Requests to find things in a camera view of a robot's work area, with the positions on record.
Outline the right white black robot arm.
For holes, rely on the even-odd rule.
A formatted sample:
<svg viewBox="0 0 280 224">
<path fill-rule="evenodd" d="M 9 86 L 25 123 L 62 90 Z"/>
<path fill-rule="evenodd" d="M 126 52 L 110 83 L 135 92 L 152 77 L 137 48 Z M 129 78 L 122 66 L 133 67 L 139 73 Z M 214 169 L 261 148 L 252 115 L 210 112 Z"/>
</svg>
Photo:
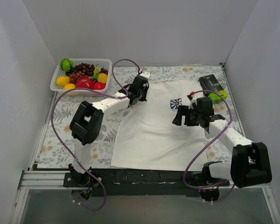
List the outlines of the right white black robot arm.
<svg viewBox="0 0 280 224">
<path fill-rule="evenodd" d="M 213 185 L 219 180 L 232 181 L 238 188 L 270 183 L 272 172 L 266 145 L 253 142 L 230 127 L 222 115 L 214 113 L 210 98 L 193 95 L 190 100 L 190 105 L 178 107 L 172 123 L 204 128 L 231 153 L 230 163 L 205 163 L 202 181 L 206 185 Z"/>
</svg>

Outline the white t-shirt with flower print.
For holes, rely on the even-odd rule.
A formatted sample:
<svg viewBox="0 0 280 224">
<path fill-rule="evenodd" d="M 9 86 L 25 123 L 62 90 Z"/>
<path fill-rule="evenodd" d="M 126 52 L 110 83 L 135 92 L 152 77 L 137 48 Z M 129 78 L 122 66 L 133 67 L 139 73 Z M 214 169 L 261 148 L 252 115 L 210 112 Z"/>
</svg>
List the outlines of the white t-shirt with flower print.
<svg viewBox="0 0 280 224">
<path fill-rule="evenodd" d="M 138 102 L 119 125 L 111 166 L 184 171 L 203 148 L 205 134 L 199 126 L 172 121 L 179 106 L 190 104 L 187 95 L 201 89 L 195 81 L 151 84 L 147 100 Z"/>
</svg>

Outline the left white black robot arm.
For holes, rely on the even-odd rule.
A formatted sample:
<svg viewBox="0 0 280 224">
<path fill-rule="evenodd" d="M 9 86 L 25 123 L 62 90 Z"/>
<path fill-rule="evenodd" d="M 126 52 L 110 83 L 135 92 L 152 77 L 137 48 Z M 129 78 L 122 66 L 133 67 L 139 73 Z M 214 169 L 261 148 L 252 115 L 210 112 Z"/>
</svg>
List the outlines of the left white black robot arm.
<svg viewBox="0 0 280 224">
<path fill-rule="evenodd" d="M 146 101 L 148 88 L 148 79 L 137 75 L 131 84 L 124 86 L 111 98 L 94 103 L 84 101 L 79 105 L 70 123 L 74 138 L 74 161 L 69 165 L 70 178 L 78 186 L 84 187 L 90 181 L 86 171 L 91 168 L 91 143 L 99 136 L 103 118 L 139 101 Z"/>
</svg>

